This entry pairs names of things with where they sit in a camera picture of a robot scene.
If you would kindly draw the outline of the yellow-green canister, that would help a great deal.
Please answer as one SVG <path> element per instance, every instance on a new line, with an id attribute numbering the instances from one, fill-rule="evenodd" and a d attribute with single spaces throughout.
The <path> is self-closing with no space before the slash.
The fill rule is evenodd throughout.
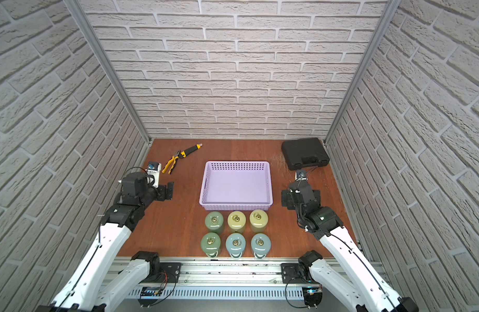
<path id="1" fill-rule="evenodd" d="M 254 233 L 263 233 L 267 227 L 269 217 L 264 210 L 256 209 L 250 214 L 250 226 Z"/>
<path id="2" fill-rule="evenodd" d="M 233 211 L 229 214 L 227 223 L 232 233 L 244 233 L 247 218 L 242 211 Z"/>

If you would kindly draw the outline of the dark green canister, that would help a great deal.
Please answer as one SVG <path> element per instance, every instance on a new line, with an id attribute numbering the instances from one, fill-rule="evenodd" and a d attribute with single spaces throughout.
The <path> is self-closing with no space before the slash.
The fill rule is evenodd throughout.
<path id="1" fill-rule="evenodd" d="M 203 236 L 200 247 L 208 257 L 218 257 L 222 248 L 221 238 L 217 233 L 209 232 Z"/>
<path id="2" fill-rule="evenodd" d="M 205 218 L 205 225 L 209 232 L 221 235 L 224 231 L 225 220 L 223 215 L 218 211 L 210 212 Z"/>

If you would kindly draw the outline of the blue-grey canister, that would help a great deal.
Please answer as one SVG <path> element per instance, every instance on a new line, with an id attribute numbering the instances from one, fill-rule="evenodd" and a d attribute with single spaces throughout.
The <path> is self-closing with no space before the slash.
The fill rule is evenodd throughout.
<path id="1" fill-rule="evenodd" d="M 263 259 L 270 252 L 272 247 L 270 238 L 264 233 L 258 233 L 251 240 L 252 253 L 255 258 Z"/>
<path id="2" fill-rule="evenodd" d="M 232 233 L 226 239 L 226 249 L 232 258 L 240 258 L 246 249 L 246 239 L 240 233 Z"/>

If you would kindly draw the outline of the lilac perforated plastic basket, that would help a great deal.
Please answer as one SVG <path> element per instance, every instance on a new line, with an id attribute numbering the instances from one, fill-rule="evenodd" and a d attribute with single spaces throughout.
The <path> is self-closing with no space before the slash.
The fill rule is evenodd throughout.
<path id="1" fill-rule="evenodd" d="M 208 211 L 268 210 L 273 205 L 267 161 L 208 161 L 199 204 Z"/>

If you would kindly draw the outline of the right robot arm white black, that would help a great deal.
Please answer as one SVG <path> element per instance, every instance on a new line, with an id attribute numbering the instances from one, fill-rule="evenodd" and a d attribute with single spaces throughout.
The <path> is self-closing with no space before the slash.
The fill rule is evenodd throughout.
<path id="1" fill-rule="evenodd" d="M 401 296 L 373 268 L 340 217 L 321 206 L 307 178 L 297 178 L 282 191 L 282 206 L 295 211 L 298 226 L 313 235 L 346 273 L 342 276 L 312 250 L 299 258 L 300 278 L 328 289 L 349 311 L 419 310 L 412 298 Z"/>

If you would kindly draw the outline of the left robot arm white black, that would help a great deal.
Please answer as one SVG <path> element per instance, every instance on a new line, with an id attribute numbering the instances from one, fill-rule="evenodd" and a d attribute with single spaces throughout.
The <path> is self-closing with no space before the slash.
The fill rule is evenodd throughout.
<path id="1" fill-rule="evenodd" d="M 48 305 L 37 311 L 114 311 L 140 282 L 168 280 L 155 252 L 137 252 L 106 287 L 102 285 L 115 257 L 153 201 L 171 200 L 173 184 L 159 184 L 161 165 L 150 163 L 121 179 L 113 205 L 104 213 L 98 233 L 70 280 Z"/>

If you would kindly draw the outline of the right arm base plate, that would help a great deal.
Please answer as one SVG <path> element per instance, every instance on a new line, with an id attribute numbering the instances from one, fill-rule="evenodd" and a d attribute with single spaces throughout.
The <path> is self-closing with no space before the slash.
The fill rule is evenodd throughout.
<path id="1" fill-rule="evenodd" d="M 283 283 L 314 283 L 309 268 L 300 263 L 282 263 L 281 274 Z"/>

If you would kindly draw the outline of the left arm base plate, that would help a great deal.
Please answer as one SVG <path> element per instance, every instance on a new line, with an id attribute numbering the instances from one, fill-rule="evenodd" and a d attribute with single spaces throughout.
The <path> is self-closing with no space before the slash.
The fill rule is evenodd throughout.
<path id="1" fill-rule="evenodd" d="M 150 265 L 150 273 L 143 283 L 176 283 L 179 280 L 182 263 L 158 263 Z"/>

